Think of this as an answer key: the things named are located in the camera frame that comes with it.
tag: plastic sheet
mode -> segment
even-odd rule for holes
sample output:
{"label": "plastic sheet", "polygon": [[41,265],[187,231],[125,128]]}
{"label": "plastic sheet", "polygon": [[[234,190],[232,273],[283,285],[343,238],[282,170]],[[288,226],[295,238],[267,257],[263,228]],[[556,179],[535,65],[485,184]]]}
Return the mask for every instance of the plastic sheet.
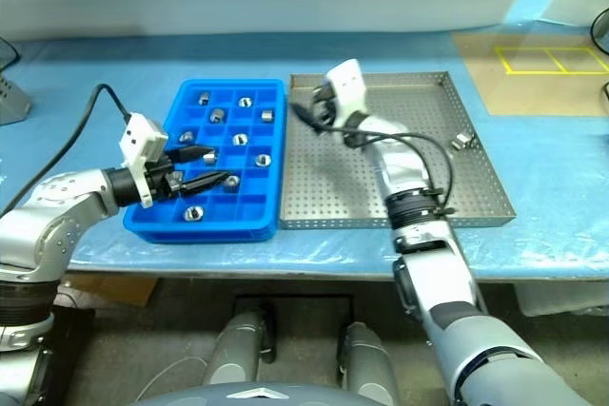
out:
{"label": "plastic sheet", "polygon": [[[564,33],[547,24],[506,27]],[[0,175],[7,175],[0,203],[65,141],[101,81],[116,89],[128,109],[162,121],[188,78],[281,78],[287,83],[290,73],[324,72],[344,58],[358,57],[366,72],[450,72],[518,213],[503,227],[458,230],[479,279],[609,277],[609,123],[604,118],[489,116],[448,33],[86,39],[20,48],[24,60],[6,76],[33,97],[34,105],[25,122],[0,128]],[[121,118],[110,103],[100,102],[82,139],[53,174],[121,162]],[[119,215],[85,235],[70,267],[389,279],[394,258],[387,229],[280,230],[268,242],[176,246],[139,240],[123,228]]]}

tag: metal part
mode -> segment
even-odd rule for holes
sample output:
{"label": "metal part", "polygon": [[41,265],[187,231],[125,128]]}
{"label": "metal part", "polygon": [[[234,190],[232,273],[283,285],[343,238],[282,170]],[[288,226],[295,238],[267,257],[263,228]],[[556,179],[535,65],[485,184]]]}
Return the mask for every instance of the metal part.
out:
{"label": "metal part", "polygon": [[59,280],[83,233],[117,212],[102,170],[64,173],[41,182],[22,207],[0,219],[0,280]]}
{"label": "metal part", "polygon": [[263,123],[272,123],[275,120],[275,114],[272,109],[264,109],[262,114],[260,115],[260,119],[263,120]]}
{"label": "metal part", "polygon": [[420,222],[394,230],[392,239],[402,251],[409,251],[418,244],[442,242],[453,252],[461,252],[451,225],[446,220]]}
{"label": "metal part", "polygon": [[184,179],[184,171],[176,170],[165,176],[165,182],[169,188],[169,192],[177,193],[182,188],[182,180]]}
{"label": "metal part", "polygon": [[458,151],[461,151],[462,149],[471,147],[472,142],[474,141],[475,137],[476,137],[475,135],[470,135],[467,132],[461,132],[460,134],[457,135],[455,140],[450,142],[450,145],[453,146]]}
{"label": "metal part", "polygon": [[241,180],[237,175],[230,175],[225,179],[223,184],[226,192],[237,192],[239,190],[239,183]]}
{"label": "metal part", "polygon": [[7,351],[18,351],[42,341],[38,339],[46,334],[53,325],[53,316],[49,316],[42,322],[18,327],[0,326],[0,353]]}
{"label": "metal part", "polygon": [[244,312],[232,318],[216,340],[203,384],[255,380],[264,333],[265,323],[259,311]]}
{"label": "metal part", "polygon": [[249,108],[253,105],[253,102],[250,97],[242,97],[241,99],[239,99],[239,102],[237,104],[241,108]]}
{"label": "metal part", "polygon": [[398,383],[381,339],[362,322],[346,329],[339,353],[343,388],[385,406],[400,406]]}
{"label": "metal part", "polygon": [[268,154],[258,154],[255,162],[257,166],[269,166],[270,156]]}
{"label": "metal part", "polygon": [[184,211],[184,220],[186,222],[198,222],[203,218],[205,210],[201,206],[189,206]]}
{"label": "metal part", "polygon": [[203,92],[200,96],[199,96],[199,105],[201,106],[205,106],[209,103],[209,93],[208,92]]}
{"label": "metal part", "polygon": [[213,151],[209,151],[206,155],[203,156],[203,163],[205,165],[216,165],[218,161],[218,153],[214,149]]}
{"label": "metal part", "polygon": [[187,130],[178,139],[180,143],[192,143],[194,141],[194,133],[192,130]]}
{"label": "metal part", "polygon": [[[365,118],[360,129],[385,133],[408,131],[405,126],[378,116]],[[376,142],[365,148],[365,155],[374,164],[377,187],[383,200],[405,190],[429,187],[429,176],[421,158],[408,146],[395,140]]]}
{"label": "metal part", "polygon": [[[293,75],[290,103],[309,106],[311,91],[323,78],[321,74]],[[459,132],[476,131],[446,72],[365,74],[364,79],[370,113],[431,135],[444,145]],[[425,155],[434,184],[445,187],[441,154],[425,142],[413,142]],[[449,219],[454,226],[498,226],[516,216],[479,140],[455,153],[453,166],[457,179],[450,205],[457,213]],[[308,190],[310,183],[315,183],[316,192]],[[287,121],[283,186],[283,228],[388,226],[366,156],[327,136],[319,138],[295,116]]]}
{"label": "metal part", "polygon": [[31,98],[14,82],[0,76],[0,126],[23,121],[31,109]]}
{"label": "metal part", "polygon": [[212,124],[221,124],[225,121],[226,113],[221,108],[213,108],[211,114],[209,115],[209,121]]}
{"label": "metal part", "polygon": [[40,355],[40,349],[0,352],[0,404],[7,404],[2,402],[2,394],[13,398],[14,404],[26,404]]}
{"label": "metal part", "polygon": [[244,133],[237,133],[232,137],[232,143],[235,146],[247,145],[247,135],[245,135]]}

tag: stainless steel tray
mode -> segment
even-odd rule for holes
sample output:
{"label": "stainless steel tray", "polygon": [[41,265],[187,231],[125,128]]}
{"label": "stainless steel tray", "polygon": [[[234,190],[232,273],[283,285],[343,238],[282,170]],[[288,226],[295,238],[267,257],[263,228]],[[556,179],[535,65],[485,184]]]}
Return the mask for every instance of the stainless steel tray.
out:
{"label": "stainless steel tray", "polygon": [[[323,75],[292,75],[289,101],[309,106],[311,90]],[[479,140],[456,151],[457,134],[476,131],[447,72],[379,73],[363,76],[371,112],[402,122],[446,146],[453,158],[455,183],[450,206],[456,226],[497,226],[516,217]],[[445,186],[442,155],[420,146],[436,185]],[[386,226],[386,212],[372,168],[360,151],[321,138],[288,116],[281,211],[283,228]]]}

